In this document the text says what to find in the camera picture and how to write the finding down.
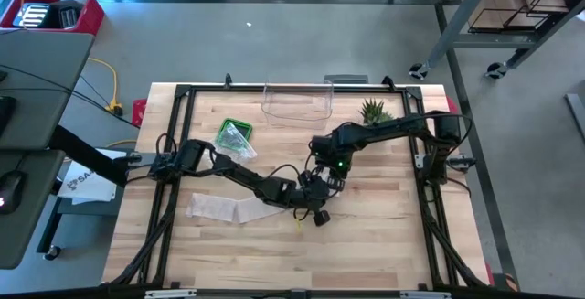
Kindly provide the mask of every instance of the red storage crate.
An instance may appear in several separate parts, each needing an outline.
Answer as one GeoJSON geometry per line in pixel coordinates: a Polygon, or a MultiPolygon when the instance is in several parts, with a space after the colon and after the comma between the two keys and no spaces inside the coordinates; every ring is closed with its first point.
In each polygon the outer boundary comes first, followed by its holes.
{"type": "MultiPolygon", "coordinates": [[[[53,3],[59,0],[25,0],[25,3],[53,3]]],[[[2,15],[0,20],[0,29],[20,28],[12,25],[18,11],[22,8],[21,0],[12,0],[6,12],[2,15]]],[[[29,30],[36,31],[50,31],[50,32],[64,32],[64,33],[88,33],[96,36],[100,30],[101,21],[103,20],[103,9],[96,0],[87,0],[83,9],[81,9],[80,17],[74,28],[29,28],[29,30]]]]}

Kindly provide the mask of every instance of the succulent plant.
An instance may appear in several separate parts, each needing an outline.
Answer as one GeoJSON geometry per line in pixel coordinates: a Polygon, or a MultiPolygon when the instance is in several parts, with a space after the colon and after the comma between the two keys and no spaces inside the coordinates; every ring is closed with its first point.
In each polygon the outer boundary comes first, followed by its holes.
{"type": "Polygon", "coordinates": [[[394,119],[394,117],[384,112],[384,102],[376,102],[375,99],[365,100],[362,110],[359,112],[364,116],[365,125],[373,125],[394,119]]]}

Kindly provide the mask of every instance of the concrete floor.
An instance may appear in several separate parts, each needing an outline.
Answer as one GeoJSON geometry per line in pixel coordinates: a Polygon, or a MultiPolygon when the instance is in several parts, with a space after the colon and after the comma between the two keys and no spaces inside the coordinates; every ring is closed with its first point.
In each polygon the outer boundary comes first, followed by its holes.
{"type": "MultiPolygon", "coordinates": [[[[117,70],[120,101],[132,101],[154,81],[315,82],[325,74],[389,75],[416,83],[408,67],[424,60],[439,38],[431,6],[404,5],[173,5],[104,3],[106,13],[91,55],[117,70]]],[[[447,10],[454,12],[454,7],[447,10]]],[[[494,183],[502,220],[524,291],[582,296],[585,262],[585,144],[563,95],[583,75],[585,23],[570,21],[541,50],[502,80],[482,79],[485,68],[511,50],[459,49],[461,71],[494,183]]],[[[88,64],[83,72],[107,99],[111,75],[88,64]]],[[[426,83],[455,98],[447,62],[426,83]]],[[[95,97],[86,84],[77,90],[95,97]]],[[[62,124],[91,144],[135,138],[132,127],[72,100],[62,124]],[[103,124],[95,132],[95,123],[103,124]]],[[[469,153],[464,145],[463,150],[469,153]]],[[[499,263],[475,174],[468,176],[486,260],[499,263]]],[[[113,219],[66,216],[53,262],[34,253],[48,202],[22,264],[0,271],[0,293],[91,286],[101,271],[113,219]],[[75,283],[70,275],[75,274],[75,283]]]]}

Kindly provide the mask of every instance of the computer mouse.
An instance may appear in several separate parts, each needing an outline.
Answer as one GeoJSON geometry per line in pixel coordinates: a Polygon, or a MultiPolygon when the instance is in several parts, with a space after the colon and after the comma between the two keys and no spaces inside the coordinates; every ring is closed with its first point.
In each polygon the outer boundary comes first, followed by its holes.
{"type": "Polygon", "coordinates": [[[0,176],[0,214],[14,212],[20,205],[27,174],[12,170],[0,176]]]}

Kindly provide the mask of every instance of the caster wheel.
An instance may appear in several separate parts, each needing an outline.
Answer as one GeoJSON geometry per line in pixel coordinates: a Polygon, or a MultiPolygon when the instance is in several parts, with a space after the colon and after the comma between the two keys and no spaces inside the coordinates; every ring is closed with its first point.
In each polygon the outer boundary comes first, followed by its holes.
{"type": "Polygon", "coordinates": [[[507,67],[501,62],[495,62],[487,68],[487,72],[484,74],[485,77],[490,79],[499,80],[505,76],[507,67]]]}
{"type": "Polygon", "coordinates": [[[43,256],[44,260],[52,261],[55,260],[61,254],[61,248],[55,245],[51,245],[51,248],[48,252],[43,256]]]}
{"type": "Polygon", "coordinates": [[[424,80],[424,78],[429,73],[428,71],[420,71],[422,68],[422,64],[414,64],[409,69],[409,75],[417,80],[424,80]]]}

